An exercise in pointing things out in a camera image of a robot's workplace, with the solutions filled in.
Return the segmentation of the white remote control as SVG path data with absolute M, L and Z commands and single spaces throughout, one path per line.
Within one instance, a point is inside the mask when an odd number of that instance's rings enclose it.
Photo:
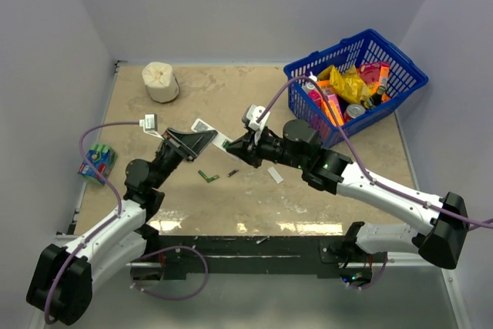
M 195 133 L 211 132 L 213 134 L 211 144 L 220 149 L 222 152 L 228 154 L 226 149 L 223 147 L 223 144 L 225 142 L 230 142 L 231 138 L 224 135 L 222 132 L 215 129 L 210 124 L 206 123 L 202 119 L 196 119 L 195 122 L 191 125 L 191 130 Z

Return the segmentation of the white battery cover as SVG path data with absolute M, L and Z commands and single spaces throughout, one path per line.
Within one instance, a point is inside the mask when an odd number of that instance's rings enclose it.
M 271 175 L 276 184 L 280 184 L 283 182 L 283 177 L 278 173 L 278 171 L 274 167 L 270 167 L 267 169 L 267 172 Z

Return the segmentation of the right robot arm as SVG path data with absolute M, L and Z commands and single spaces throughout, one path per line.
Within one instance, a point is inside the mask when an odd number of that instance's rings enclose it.
M 359 200 L 400 220 L 393 225 L 352 224 L 343 243 L 348 260 L 402 252 L 448 270 L 458 265 L 469 225 L 465 201 L 456 193 L 423 193 L 368 173 L 350 157 L 323 148 L 318 133 L 301 119 L 286 123 L 282 136 L 269 128 L 260 134 L 248 129 L 223 148 L 255 168 L 264 160 L 297 168 L 315 190 Z

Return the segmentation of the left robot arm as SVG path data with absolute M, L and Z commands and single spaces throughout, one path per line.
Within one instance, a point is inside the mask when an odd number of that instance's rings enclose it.
M 167 129 L 152 161 L 134 159 L 126 167 L 126 192 L 94 227 L 63 246 L 40 254 L 26 301 L 44 314 L 47 325 L 74 324 L 92 295 L 128 262 L 154 260 L 159 242 L 148 225 L 160 208 L 161 185 L 183 161 L 192 162 L 217 137 L 215 129 L 181 133 Z

